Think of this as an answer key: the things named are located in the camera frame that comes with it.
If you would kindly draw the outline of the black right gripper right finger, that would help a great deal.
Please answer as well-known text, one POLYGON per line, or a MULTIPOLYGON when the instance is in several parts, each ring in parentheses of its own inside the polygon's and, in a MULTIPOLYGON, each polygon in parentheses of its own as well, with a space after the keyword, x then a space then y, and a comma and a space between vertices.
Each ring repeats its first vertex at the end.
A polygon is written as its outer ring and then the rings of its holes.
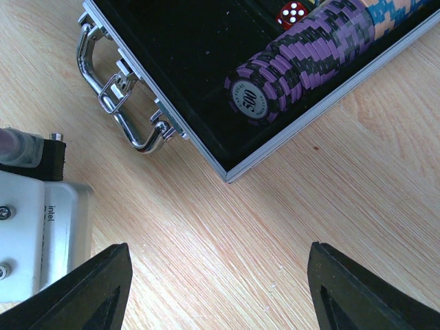
POLYGON ((438 329, 439 312, 411 298, 328 243, 307 265, 320 329, 438 329))

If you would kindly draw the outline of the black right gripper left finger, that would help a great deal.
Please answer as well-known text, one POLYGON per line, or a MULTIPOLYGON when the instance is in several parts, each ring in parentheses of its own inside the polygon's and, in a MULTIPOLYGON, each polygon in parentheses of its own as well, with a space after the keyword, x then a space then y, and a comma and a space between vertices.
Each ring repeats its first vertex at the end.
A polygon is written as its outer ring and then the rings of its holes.
POLYGON ((121 329, 133 269, 113 244, 37 295, 1 314, 2 329, 121 329))

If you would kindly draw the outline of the aluminium poker case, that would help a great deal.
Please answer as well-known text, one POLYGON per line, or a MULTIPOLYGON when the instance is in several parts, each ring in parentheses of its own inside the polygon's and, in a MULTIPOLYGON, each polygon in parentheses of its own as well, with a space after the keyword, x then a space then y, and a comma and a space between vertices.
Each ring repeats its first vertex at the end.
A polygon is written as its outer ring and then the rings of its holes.
POLYGON ((134 149, 191 140, 225 182, 258 164, 439 22, 431 1, 272 123, 228 105, 224 83, 284 30, 290 1, 85 1, 76 59, 134 149))

